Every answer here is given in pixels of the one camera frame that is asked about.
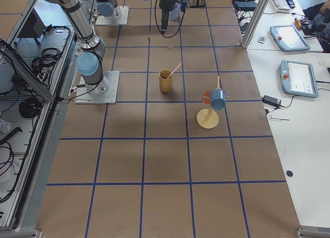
black phone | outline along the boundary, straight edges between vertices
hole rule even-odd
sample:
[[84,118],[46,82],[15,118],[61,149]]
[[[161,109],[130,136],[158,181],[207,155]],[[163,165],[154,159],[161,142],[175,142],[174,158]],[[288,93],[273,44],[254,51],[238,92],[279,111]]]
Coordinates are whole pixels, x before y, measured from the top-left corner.
[[295,8],[295,4],[294,4],[293,0],[285,0],[285,1],[288,3],[288,5],[291,9]]

person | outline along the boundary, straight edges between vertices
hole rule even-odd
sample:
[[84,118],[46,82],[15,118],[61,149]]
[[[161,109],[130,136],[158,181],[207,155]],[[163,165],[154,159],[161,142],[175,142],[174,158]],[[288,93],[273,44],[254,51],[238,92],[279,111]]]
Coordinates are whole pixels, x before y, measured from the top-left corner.
[[[316,24],[323,24],[326,14],[330,11],[330,0],[303,10],[305,16]],[[322,32],[317,33],[317,38],[323,48],[323,52],[330,53],[330,23],[328,22]]]

round wooden base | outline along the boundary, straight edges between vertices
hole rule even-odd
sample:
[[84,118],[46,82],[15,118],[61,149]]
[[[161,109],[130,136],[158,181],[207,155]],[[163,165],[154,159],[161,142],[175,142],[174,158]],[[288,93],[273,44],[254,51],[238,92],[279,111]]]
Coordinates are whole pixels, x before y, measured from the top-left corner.
[[197,122],[201,127],[212,129],[219,123],[219,115],[210,109],[202,109],[197,113]]

black power adapter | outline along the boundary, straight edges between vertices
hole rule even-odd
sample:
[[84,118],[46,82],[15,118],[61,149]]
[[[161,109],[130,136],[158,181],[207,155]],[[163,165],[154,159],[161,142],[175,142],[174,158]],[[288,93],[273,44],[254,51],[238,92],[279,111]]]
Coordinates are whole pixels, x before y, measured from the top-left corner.
[[280,105],[281,105],[281,100],[270,97],[268,95],[265,95],[262,97],[262,102],[264,102],[265,104],[271,105],[271,106],[275,106],[275,107],[280,107]]

person's arm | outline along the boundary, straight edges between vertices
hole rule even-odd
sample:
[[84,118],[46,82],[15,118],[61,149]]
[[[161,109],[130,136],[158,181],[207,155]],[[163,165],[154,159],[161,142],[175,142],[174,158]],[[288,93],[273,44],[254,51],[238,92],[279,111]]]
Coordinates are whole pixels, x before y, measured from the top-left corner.
[[330,0],[327,0],[320,9],[320,14],[325,15],[325,10],[330,8]]

